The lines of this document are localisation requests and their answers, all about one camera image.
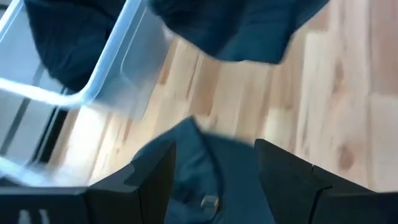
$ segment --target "clear plastic bin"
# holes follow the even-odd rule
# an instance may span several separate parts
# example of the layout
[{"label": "clear plastic bin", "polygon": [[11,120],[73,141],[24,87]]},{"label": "clear plastic bin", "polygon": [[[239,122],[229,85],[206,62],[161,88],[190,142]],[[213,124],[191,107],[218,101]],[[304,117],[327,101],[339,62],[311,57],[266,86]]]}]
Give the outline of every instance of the clear plastic bin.
[{"label": "clear plastic bin", "polygon": [[24,1],[13,0],[0,20],[0,90],[64,108],[94,105],[140,118],[171,41],[145,1],[127,0],[86,87],[61,95],[32,85],[40,59]]}]

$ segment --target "wooden floor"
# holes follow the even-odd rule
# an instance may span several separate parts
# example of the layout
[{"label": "wooden floor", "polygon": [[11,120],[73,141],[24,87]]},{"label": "wooden floor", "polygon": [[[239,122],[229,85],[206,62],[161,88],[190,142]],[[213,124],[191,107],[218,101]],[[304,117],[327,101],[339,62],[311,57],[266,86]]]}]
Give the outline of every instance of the wooden floor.
[{"label": "wooden floor", "polygon": [[398,190],[397,24],[396,0],[331,0],[278,66],[221,63],[176,39],[142,120],[82,108],[53,161],[93,182],[194,114],[204,130],[264,138],[371,189]]}]

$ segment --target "plastic bin rim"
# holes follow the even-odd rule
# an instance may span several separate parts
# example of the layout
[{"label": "plastic bin rim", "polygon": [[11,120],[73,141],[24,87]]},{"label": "plastic bin rim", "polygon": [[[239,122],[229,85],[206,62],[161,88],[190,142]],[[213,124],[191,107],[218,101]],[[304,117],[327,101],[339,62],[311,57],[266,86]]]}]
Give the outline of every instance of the plastic bin rim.
[{"label": "plastic bin rim", "polygon": [[[0,90],[64,108],[76,108],[91,103],[104,84],[105,78],[108,75],[109,69],[140,3],[141,1],[137,0],[126,0],[112,33],[91,74],[91,78],[87,85],[78,93],[73,95],[61,95],[54,91],[44,90],[36,86],[18,83],[5,78],[0,78]],[[23,6],[24,0],[13,0],[0,19],[0,43]]]}]

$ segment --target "plastic container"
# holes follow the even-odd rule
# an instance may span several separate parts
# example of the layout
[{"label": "plastic container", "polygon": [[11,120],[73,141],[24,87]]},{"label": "plastic container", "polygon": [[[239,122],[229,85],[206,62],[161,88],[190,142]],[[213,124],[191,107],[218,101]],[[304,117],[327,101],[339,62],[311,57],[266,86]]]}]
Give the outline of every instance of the plastic container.
[{"label": "plastic container", "polygon": [[127,0],[86,87],[62,95],[32,85],[40,59],[24,1],[13,0],[0,20],[0,90],[64,108],[94,105],[140,118],[171,41],[172,35],[145,1]]}]

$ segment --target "dark cloth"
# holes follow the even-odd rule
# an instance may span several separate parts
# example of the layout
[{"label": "dark cloth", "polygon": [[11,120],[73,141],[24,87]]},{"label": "dark cloth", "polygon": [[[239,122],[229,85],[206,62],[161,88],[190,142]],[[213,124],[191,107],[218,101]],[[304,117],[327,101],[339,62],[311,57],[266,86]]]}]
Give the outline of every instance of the dark cloth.
[{"label": "dark cloth", "polygon": [[149,0],[176,34],[214,58],[280,63],[292,34],[328,0]]},{"label": "dark cloth", "polygon": [[90,79],[124,0],[24,0],[39,57],[73,91]]},{"label": "dark cloth", "polygon": [[177,152],[166,224],[275,223],[259,181],[258,151],[252,146],[203,133],[187,118],[134,159],[164,141],[175,141]]}]

